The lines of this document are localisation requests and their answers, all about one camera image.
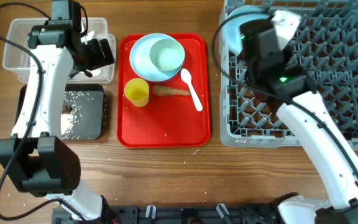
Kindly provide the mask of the red serving tray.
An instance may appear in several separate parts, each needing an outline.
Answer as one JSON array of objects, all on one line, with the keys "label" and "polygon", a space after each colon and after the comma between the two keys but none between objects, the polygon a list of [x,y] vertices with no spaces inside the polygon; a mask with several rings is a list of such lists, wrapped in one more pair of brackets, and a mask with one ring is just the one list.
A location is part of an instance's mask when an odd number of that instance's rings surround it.
[{"label": "red serving tray", "polygon": [[124,95],[128,81],[137,78],[130,51],[140,34],[128,35],[119,46],[117,83],[117,140],[127,148],[193,147],[205,144],[211,135],[208,67],[205,41],[198,34],[172,34],[185,49],[184,68],[203,105],[197,111],[190,96],[151,95],[144,107],[134,106]]}]

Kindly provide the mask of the white napkin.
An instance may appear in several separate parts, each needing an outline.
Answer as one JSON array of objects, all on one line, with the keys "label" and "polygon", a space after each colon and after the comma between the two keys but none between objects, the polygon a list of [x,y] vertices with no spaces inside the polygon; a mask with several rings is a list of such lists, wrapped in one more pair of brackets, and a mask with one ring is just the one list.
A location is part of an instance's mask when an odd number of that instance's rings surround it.
[{"label": "white napkin", "polygon": [[[88,41],[90,41],[91,39],[95,39],[94,35],[95,35],[95,31],[93,30],[89,31],[84,37],[81,38],[82,43],[87,44]],[[78,62],[77,68],[79,68],[79,61],[82,55],[83,55],[83,47],[81,46],[81,52],[77,59]],[[80,71],[83,72],[87,77],[95,77],[101,73],[100,68],[97,68],[95,70],[80,70]]]}]

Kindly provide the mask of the carrot piece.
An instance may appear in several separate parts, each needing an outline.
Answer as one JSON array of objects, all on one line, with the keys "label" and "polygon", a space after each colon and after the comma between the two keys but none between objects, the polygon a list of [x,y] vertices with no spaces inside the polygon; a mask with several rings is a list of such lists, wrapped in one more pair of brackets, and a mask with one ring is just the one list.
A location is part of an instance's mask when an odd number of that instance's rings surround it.
[{"label": "carrot piece", "polygon": [[190,96],[191,93],[187,90],[177,88],[170,88],[167,86],[154,85],[152,93],[157,96]]}]

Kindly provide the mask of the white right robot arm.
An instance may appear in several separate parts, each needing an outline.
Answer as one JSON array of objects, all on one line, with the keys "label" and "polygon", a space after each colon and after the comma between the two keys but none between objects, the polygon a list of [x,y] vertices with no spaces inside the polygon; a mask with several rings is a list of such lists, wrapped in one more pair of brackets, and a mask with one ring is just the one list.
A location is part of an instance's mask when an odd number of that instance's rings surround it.
[{"label": "white right robot arm", "polygon": [[298,138],[316,167],[329,200],[284,199],[278,212],[284,223],[358,223],[358,157],[334,124],[314,81],[300,65],[287,65],[288,51],[278,46],[272,21],[259,19],[239,27],[247,83]]}]

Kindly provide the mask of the black mounting rail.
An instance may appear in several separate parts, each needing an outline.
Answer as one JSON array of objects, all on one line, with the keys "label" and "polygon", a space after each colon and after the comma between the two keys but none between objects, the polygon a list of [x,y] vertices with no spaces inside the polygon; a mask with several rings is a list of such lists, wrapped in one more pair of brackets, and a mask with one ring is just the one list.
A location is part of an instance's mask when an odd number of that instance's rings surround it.
[{"label": "black mounting rail", "polygon": [[120,224],[263,224],[278,223],[276,212],[266,204],[229,207],[112,206],[101,218],[86,223]]}]

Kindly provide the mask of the light blue plate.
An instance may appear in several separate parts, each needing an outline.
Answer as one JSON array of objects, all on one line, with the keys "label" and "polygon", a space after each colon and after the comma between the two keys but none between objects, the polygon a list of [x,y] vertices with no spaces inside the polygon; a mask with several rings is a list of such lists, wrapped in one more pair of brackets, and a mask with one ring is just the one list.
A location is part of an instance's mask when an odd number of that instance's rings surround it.
[{"label": "light blue plate", "polygon": [[173,77],[164,75],[162,72],[158,71],[150,60],[149,53],[151,46],[161,39],[174,38],[161,33],[147,34],[137,40],[131,49],[129,57],[130,65],[133,71],[144,80],[150,82],[164,82]]}]

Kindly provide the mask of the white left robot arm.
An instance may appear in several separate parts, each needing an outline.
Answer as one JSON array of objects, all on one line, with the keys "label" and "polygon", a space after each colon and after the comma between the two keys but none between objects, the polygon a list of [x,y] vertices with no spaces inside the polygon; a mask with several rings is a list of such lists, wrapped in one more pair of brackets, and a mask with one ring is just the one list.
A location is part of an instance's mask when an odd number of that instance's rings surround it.
[{"label": "white left robot arm", "polygon": [[58,203],[78,222],[118,223],[106,199],[82,181],[80,160],[62,141],[67,80],[114,63],[107,40],[82,41],[87,31],[80,3],[53,1],[45,23],[28,34],[29,81],[11,137],[0,139],[0,181],[10,178],[19,192]]}]

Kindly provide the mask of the white rice pile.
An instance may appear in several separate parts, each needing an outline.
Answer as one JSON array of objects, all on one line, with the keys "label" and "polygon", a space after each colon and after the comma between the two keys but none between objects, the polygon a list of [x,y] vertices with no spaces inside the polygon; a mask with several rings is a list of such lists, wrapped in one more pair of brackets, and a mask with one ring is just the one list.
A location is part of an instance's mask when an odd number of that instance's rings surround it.
[{"label": "white rice pile", "polygon": [[61,114],[61,133],[62,136],[66,136],[72,132],[74,126],[74,115],[73,114]]}]

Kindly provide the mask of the light blue bowl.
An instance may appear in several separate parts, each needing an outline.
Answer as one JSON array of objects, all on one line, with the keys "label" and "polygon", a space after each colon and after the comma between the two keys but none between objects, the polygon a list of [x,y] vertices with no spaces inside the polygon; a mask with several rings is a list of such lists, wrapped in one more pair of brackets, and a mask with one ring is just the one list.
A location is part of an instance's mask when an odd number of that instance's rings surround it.
[{"label": "light blue bowl", "polygon": [[257,12],[257,14],[248,14],[239,16],[230,20],[226,23],[222,28],[222,35],[223,40],[228,46],[230,52],[235,55],[239,55],[242,52],[242,39],[241,39],[241,32],[240,32],[240,25],[246,22],[260,20],[260,19],[267,19],[269,15],[259,6],[248,6],[244,5],[238,7],[237,9],[233,10],[227,18],[233,17],[237,14],[245,13],[245,12]]}]

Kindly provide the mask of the yellow plastic cup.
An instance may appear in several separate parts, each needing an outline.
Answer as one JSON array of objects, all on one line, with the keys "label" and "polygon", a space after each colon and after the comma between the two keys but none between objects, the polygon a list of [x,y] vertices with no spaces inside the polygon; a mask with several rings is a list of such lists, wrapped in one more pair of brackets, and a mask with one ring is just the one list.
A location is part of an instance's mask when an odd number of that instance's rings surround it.
[{"label": "yellow plastic cup", "polygon": [[133,78],[126,83],[124,95],[134,106],[143,107],[149,102],[149,84],[141,78]]}]

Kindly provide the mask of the white plastic spoon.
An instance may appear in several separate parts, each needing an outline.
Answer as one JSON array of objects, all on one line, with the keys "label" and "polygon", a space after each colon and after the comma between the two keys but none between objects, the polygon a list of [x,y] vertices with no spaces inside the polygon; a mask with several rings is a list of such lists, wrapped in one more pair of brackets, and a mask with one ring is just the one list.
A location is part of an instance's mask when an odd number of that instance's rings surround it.
[{"label": "white plastic spoon", "polygon": [[196,110],[199,112],[203,111],[203,105],[202,105],[198,95],[196,94],[196,91],[195,91],[193,85],[192,85],[190,72],[187,69],[183,68],[183,69],[181,69],[180,76],[181,76],[182,81],[188,85],[188,88],[191,93],[191,97],[192,97],[192,100],[193,100]]}]

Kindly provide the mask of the grey dishwasher rack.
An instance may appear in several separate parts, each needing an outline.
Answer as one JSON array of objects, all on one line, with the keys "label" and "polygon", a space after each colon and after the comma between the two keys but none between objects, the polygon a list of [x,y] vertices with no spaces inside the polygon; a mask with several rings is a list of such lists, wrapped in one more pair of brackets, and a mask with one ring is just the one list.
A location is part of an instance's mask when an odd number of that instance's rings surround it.
[{"label": "grey dishwasher rack", "polygon": [[[305,68],[326,108],[353,150],[358,151],[358,1],[254,1],[268,12],[279,9],[301,16],[290,41],[290,63]],[[220,139],[226,146],[277,148],[298,146],[293,133],[236,85],[246,65],[219,38],[220,60],[229,77],[221,79]]]}]

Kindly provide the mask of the green bowl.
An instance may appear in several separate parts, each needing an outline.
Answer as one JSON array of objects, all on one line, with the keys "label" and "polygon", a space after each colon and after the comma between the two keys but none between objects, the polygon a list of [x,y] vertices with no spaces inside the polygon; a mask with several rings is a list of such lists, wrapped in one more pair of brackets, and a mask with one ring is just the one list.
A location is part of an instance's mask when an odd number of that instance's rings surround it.
[{"label": "green bowl", "polygon": [[150,60],[164,75],[174,76],[185,60],[185,49],[175,39],[161,39],[150,48]]}]

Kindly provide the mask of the brown food scrap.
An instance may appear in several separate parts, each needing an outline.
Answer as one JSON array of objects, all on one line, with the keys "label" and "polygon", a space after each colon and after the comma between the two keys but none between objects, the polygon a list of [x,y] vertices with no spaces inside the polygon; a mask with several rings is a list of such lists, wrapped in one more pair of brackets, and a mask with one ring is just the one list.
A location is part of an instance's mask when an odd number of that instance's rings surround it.
[{"label": "brown food scrap", "polygon": [[72,107],[69,105],[65,105],[62,107],[62,114],[70,114],[72,111]]}]

